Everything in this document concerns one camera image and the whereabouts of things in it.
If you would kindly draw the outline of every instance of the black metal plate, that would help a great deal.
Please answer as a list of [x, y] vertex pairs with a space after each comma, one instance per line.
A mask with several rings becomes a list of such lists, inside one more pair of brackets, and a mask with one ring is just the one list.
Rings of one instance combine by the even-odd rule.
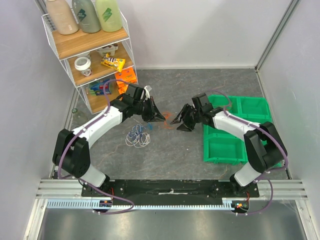
[[[111, 181], [109, 187], [113, 188], [115, 196], [129, 199], [136, 205], [219, 205], [222, 203], [222, 198], [246, 198], [246, 191], [249, 191], [251, 198], [259, 197], [256, 184], [252, 184], [240, 194], [235, 194], [229, 181], [220, 180], [117, 179]], [[180, 194], [159, 194], [169, 193], [172, 190]], [[86, 190], [82, 188], [81, 196], [104, 197], [88, 186]], [[120, 206], [128, 203], [114, 199], [113, 204]]]

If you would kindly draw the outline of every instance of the yellow snack package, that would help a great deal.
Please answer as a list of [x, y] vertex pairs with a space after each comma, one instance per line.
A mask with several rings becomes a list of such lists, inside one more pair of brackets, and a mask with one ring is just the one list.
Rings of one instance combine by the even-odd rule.
[[110, 57], [110, 54], [107, 53], [100, 62], [102, 65], [107, 66], [111, 69], [116, 70], [121, 73], [122, 68], [124, 67], [126, 60], [123, 58], [114, 58]]

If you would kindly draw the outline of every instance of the gray stone surface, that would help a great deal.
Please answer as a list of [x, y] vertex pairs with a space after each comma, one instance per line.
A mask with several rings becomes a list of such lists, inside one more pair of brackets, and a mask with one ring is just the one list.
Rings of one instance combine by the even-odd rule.
[[[220, 90], [232, 96], [262, 97], [253, 69], [165, 69], [138, 70], [139, 85], [150, 85], [151, 95], [161, 113], [173, 119], [191, 97], [207, 90]], [[77, 107], [91, 115], [79, 98]], [[204, 162], [203, 126], [194, 131], [167, 129], [163, 122], [152, 123], [148, 130], [151, 143], [129, 147], [127, 133], [136, 124], [147, 126], [140, 116], [127, 119], [102, 136], [91, 148], [91, 162], [114, 179], [229, 179], [242, 165]], [[284, 171], [272, 179], [286, 179]]]

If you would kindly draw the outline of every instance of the white rope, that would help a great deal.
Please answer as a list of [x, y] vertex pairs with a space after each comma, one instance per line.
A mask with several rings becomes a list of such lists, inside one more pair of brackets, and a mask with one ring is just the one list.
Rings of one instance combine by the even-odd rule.
[[125, 139], [125, 144], [129, 147], [143, 148], [150, 143], [150, 135], [147, 132], [143, 132], [146, 129], [144, 126], [137, 124], [132, 128], [132, 131], [128, 132]]

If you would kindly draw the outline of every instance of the robotic arm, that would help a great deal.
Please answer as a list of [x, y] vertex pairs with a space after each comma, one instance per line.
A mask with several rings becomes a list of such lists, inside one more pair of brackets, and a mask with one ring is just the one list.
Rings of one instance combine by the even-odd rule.
[[226, 131], [245, 143], [248, 162], [230, 177], [236, 192], [241, 191], [262, 173], [284, 159], [274, 142], [252, 125], [259, 126], [269, 133], [287, 155], [287, 150], [271, 122], [263, 124], [248, 122], [228, 111], [224, 111], [221, 107], [214, 108], [205, 93], [194, 96], [192, 102], [193, 106], [185, 104], [177, 117], [171, 122], [171, 124], [182, 122], [177, 130], [191, 132], [196, 123], [203, 123], [212, 128]]
[[165, 121], [166, 119], [160, 114], [153, 97], [149, 94], [150, 90], [149, 86], [142, 88], [136, 84], [129, 84], [126, 93], [110, 102], [111, 107], [108, 114], [102, 111], [83, 126], [72, 131], [67, 129], [60, 131], [53, 153], [53, 163], [59, 165], [61, 156], [70, 140], [83, 131], [88, 124], [97, 121], [104, 115], [74, 141], [63, 160], [62, 169], [98, 188], [108, 189], [110, 178], [91, 165], [89, 149], [107, 131], [133, 115], [141, 115], [145, 122]]

